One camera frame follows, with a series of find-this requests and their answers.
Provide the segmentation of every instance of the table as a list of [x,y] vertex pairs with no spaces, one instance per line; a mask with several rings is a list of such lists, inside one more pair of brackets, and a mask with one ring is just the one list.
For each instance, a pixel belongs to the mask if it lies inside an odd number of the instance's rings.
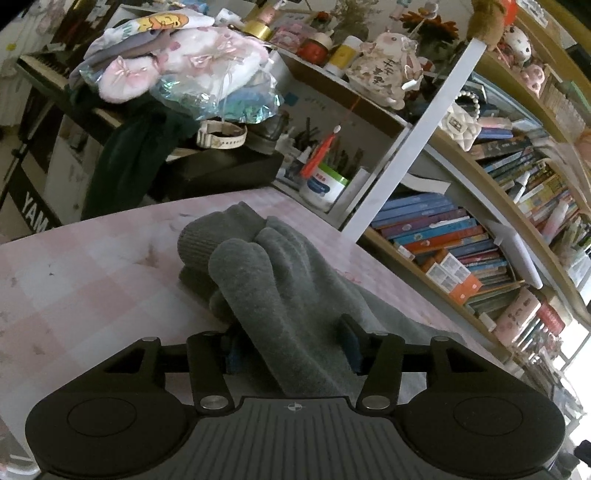
[[461,334],[390,270],[315,214],[270,187],[161,203],[74,223],[0,246],[0,424],[25,446],[43,397],[145,336],[163,345],[225,329],[183,286],[177,238],[191,220],[247,202],[305,234],[325,259],[408,317]]

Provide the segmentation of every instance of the plush toy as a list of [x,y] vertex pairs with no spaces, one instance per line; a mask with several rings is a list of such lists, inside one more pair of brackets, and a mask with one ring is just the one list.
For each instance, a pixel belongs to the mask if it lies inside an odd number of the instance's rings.
[[488,45],[488,50],[496,48],[505,29],[506,9],[497,0],[472,0],[474,13],[468,23],[468,39],[477,38]]
[[536,65],[535,63],[531,64],[529,67],[526,67],[521,71],[521,79],[524,81],[526,87],[534,92],[539,98],[542,84],[546,79],[546,75],[544,74],[542,67]]
[[513,51],[515,64],[523,67],[525,62],[531,58],[531,43],[527,35],[525,35],[522,29],[509,25],[505,27],[505,31],[503,32],[503,41]]

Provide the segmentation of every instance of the toy figurine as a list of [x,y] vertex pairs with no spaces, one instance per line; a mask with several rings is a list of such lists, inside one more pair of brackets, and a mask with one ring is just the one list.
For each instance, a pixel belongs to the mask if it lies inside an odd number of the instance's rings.
[[363,56],[346,71],[349,83],[381,106],[404,108],[404,96],[418,90],[423,79],[417,45],[402,34],[382,33],[375,42],[362,45]]
[[544,74],[542,67],[533,63],[529,67],[524,68],[521,71],[521,79],[524,81],[526,87],[534,92],[539,98],[542,84],[546,79],[546,75]]

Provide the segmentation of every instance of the ceramic figurine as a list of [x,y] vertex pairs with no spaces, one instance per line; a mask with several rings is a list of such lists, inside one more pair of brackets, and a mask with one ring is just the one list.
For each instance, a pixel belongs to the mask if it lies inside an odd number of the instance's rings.
[[417,46],[402,34],[382,33],[375,42],[362,45],[363,56],[346,71],[349,83],[378,105],[404,108],[404,96],[418,90],[423,79]]
[[530,39],[527,38],[522,29],[509,25],[505,27],[503,40],[511,47],[516,64],[523,67],[525,62],[531,58]]
[[529,67],[524,68],[521,71],[521,79],[524,81],[526,87],[534,92],[539,98],[542,84],[546,79],[546,75],[544,74],[542,67],[533,63]]

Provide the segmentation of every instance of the wooden shelf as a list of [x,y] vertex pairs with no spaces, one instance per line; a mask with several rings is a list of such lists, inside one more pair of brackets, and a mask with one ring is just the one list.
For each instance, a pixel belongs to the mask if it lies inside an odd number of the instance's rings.
[[346,81],[328,73],[318,65],[312,65],[282,48],[278,48],[277,51],[296,80],[326,95],[343,107],[349,109],[357,98],[361,98],[355,107],[355,115],[358,115],[389,137],[396,138],[404,128],[412,127],[394,111],[382,108],[377,103],[361,96]]
[[502,347],[502,344],[497,339],[495,335],[489,332],[484,324],[478,320],[474,315],[470,314],[468,310],[466,310],[462,305],[458,305],[455,301],[453,301],[447,293],[445,293],[439,286],[431,280],[425,273],[421,270],[421,268],[415,263],[410,261],[408,258],[403,257],[398,251],[392,246],[390,242],[388,242],[383,236],[377,233],[372,228],[367,228],[367,230],[363,233],[362,241],[367,242],[372,247],[379,250],[381,253],[386,255],[387,257],[391,258],[392,260],[396,261],[404,268],[406,268],[410,273],[412,273],[417,279],[422,281],[427,287],[433,290],[439,297],[449,304],[458,314],[460,314],[468,323],[470,323],[476,330],[478,330],[487,340],[492,342],[496,347]]
[[556,0],[538,0],[538,3],[569,33],[588,53],[591,53],[589,29],[577,17]]
[[497,59],[496,53],[486,52],[476,65],[475,70],[535,115],[556,141],[571,143],[568,133],[564,132],[556,122],[556,117],[552,111],[521,82],[518,73],[513,72],[507,65]]
[[511,225],[519,233],[530,249],[536,267],[550,282],[561,301],[575,318],[591,327],[591,314],[558,258],[535,226],[527,220],[494,179],[440,129],[435,131],[429,145],[442,156],[442,159],[436,160],[449,163],[454,170],[451,173],[462,181],[499,221]]
[[557,44],[550,33],[521,8],[519,8],[515,25],[530,38],[535,52],[542,60],[549,64],[560,78],[575,82],[587,101],[591,102],[591,82],[562,48],[562,45]]

